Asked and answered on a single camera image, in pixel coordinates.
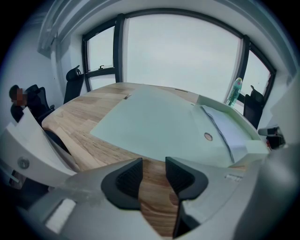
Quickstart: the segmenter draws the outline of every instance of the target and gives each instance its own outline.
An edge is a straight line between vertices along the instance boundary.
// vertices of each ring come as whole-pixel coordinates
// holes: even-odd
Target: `plastic water bottle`
[[[239,97],[239,94],[240,94],[240,90],[242,89],[242,83],[243,83],[243,80],[238,77],[234,83],[233,83],[233,86],[231,88],[231,91],[230,91],[230,94],[227,98],[227,102],[226,104],[233,107],[236,100],[238,99]]]

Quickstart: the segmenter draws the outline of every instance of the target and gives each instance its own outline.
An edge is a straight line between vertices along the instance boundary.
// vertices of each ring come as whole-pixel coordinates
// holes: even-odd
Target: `light green mat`
[[[213,141],[204,137],[206,132]],[[118,103],[90,133],[160,161],[178,157],[220,167],[232,164],[223,139],[202,108],[148,85]]]

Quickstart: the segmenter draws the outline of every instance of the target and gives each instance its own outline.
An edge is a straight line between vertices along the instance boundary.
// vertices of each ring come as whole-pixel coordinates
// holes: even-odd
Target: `black window frame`
[[[116,83],[120,83],[123,81],[123,28],[124,28],[125,18],[138,17],[143,15],[153,15],[153,14],[183,15],[183,16],[189,16],[189,17],[201,19],[209,23],[212,23],[214,25],[217,25],[227,30],[228,32],[232,33],[233,35],[239,37],[240,39],[242,39],[241,55],[240,55],[240,59],[238,59],[239,65],[237,66],[236,76],[232,80],[232,83],[238,77],[244,79],[245,72],[247,69],[247,64],[248,64],[249,51],[251,50],[261,60],[261,62],[266,66],[266,68],[270,72],[268,85],[264,93],[264,105],[266,104],[274,84],[276,69],[273,67],[270,61],[265,57],[263,52],[259,48],[257,48],[256,45],[251,41],[250,37],[247,35],[243,35],[235,28],[231,27],[225,22],[222,22],[214,17],[201,14],[198,12],[194,12],[194,11],[177,9],[177,8],[151,8],[146,10],[134,11],[127,14],[119,14],[115,18],[95,27],[87,34],[83,35],[82,62],[83,62],[83,71],[85,73],[85,83],[87,86],[87,91],[90,91],[90,83],[89,83],[90,77],[107,75],[107,74],[115,74]],[[98,33],[112,26],[115,26],[114,35],[113,35],[113,67],[88,72],[87,41],[90,40],[95,35],[97,35]],[[244,103],[245,96],[240,94],[238,100]]]

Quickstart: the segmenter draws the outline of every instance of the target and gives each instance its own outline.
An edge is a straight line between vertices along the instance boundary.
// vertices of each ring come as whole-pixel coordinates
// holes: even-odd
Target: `wooden table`
[[[143,180],[139,201],[143,216],[162,236],[171,237],[178,199],[165,176],[165,163],[120,149],[92,136],[90,131],[139,84],[115,83],[64,104],[43,120],[65,144],[81,171],[142,157]],[[196,103],[198,95],[173,88],[158,87]]]

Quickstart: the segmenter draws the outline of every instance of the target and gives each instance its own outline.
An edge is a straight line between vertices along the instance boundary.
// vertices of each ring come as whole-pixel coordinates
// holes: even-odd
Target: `light wood tabletop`
[[[143,180],[139,189],[142,214],[160,235],[171,237],[178,199],[165,176],[165,163],[120,149],[90,134],[110,110],[139,86],[123,82],[91,91],[56,109],[43,120],[42,126],[64,142],[81,171],[142,157]],[[158,88],[192,103],[198,99],[191,92]]]

